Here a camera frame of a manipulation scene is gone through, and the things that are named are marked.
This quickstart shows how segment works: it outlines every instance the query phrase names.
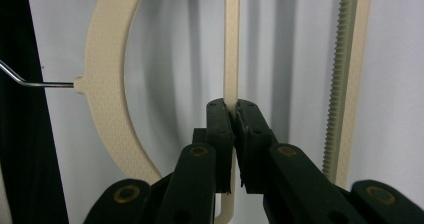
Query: white wall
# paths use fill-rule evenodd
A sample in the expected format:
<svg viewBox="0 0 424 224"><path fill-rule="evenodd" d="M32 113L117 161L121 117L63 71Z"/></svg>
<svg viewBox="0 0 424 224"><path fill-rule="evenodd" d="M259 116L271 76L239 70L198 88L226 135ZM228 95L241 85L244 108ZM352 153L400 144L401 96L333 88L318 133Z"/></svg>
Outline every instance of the white wall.
<svg viewBox="0 0 424 224"><path fill-rule="evenodd" d="M222 97L224 0L143 0L127 46L133 124L162 174L175 166L205 105ZM30 0L46 81L83 74L96 0ZM242 0L240 98L281 142L321 168L339 0ZM423 0L372 0L349 180L386 182L424 207L420 132ZM125 178L102 146L84 96L47 90L71 223ZM237 190L233 223L265 223L259 196Z"/></svg>

